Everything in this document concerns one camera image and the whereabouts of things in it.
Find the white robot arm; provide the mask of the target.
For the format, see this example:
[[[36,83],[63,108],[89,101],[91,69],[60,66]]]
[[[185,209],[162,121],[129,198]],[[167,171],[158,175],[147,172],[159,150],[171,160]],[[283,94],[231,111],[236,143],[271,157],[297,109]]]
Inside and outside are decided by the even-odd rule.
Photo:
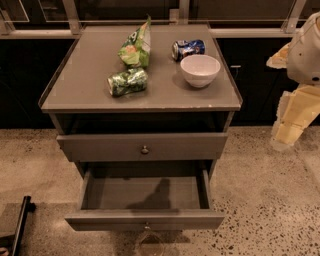
[[[298,83],[293,92],[284,91],[280,97],[272,127],[270,143],[283,151],[320,115],[320,13],[312,14],[266,65],[285,69],[288,78]]]

